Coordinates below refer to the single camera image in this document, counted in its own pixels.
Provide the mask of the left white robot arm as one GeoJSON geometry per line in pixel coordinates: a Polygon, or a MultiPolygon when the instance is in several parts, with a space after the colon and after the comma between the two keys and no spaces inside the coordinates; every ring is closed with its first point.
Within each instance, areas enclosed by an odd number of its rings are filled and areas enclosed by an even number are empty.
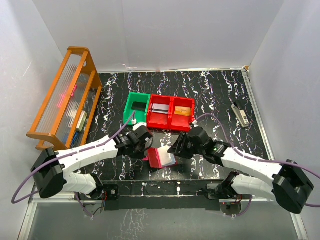
{"type": "Polygon", "coordinates": [[[74,192],[98,200],[104,192],[100,178],[92,173],[77,171],[119,156],[143,159],[146,144],[152,142],[151,132],[145,125],[138,124],[133,129],[121,128],[113,136],[107,135],[79,147],[59,151],[47,148],[31,168],[38,194],[42,199],[48,199],[59,193],[74,192]]]}

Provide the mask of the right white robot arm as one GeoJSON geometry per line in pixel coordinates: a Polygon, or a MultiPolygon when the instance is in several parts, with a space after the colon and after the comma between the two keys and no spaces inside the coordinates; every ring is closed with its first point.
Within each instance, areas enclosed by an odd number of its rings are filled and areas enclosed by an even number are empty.
{"type": "Polygon", "coordinates": [[[168,153],[184,159],[201,155],[211,164],[232,169],[221,184],[204,188],[213,198],[251,195],[275,201],[288,212],[300,214],[314,190],[311,180],[296,162],[277,163],[255,158],[230,143],[213,140],[199,126],[180,133],[168,153]]]}

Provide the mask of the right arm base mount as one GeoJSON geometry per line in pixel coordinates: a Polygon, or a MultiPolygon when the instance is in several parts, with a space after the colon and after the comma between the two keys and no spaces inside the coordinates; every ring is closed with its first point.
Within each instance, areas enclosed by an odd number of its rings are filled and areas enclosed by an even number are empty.
{"type": "Polygon", "coordinates": [[[236,193],[230,187],[223,187],[222,184],[207,184],[201,192],[208,200],[217,200],[223,215],[232,218],[244,215],[252,203],[250,196],[247,206],[242,209],[243,195],[236,193]]]}

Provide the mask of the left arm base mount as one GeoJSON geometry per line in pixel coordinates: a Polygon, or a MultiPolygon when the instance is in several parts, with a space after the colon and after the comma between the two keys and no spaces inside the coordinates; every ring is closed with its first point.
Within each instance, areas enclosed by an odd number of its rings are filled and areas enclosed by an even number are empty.
{"type": "Polygon", "coordinates": [[[86,195],[84,193],[74,193],[74,199],[80,204],[83,212],[86,216],[93,219],[96,214],[101,213],[105,210],[107,202],[116,202],[119,198],[119,187],[117,184],[103,184],[99,185],[92,193],[86,195]],[[94,206],[97,202],[100,206],[92,211],[87,209],[90,205],[89,202],[94,202],[94,206]]]}

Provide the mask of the red leather card holder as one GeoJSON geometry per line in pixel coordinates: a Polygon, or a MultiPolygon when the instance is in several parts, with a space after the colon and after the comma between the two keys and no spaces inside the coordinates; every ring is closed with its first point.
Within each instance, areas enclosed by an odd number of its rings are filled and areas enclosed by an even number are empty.
{"type": "Polygon", "coordinates": [[[169,145],[159,148],[152,147],[147,150],[147,154],[142,160],[149,162],[150,167],[155,169],[176,166],[178,162],[175,156],[168,152],[170,148],[169,145]]]}

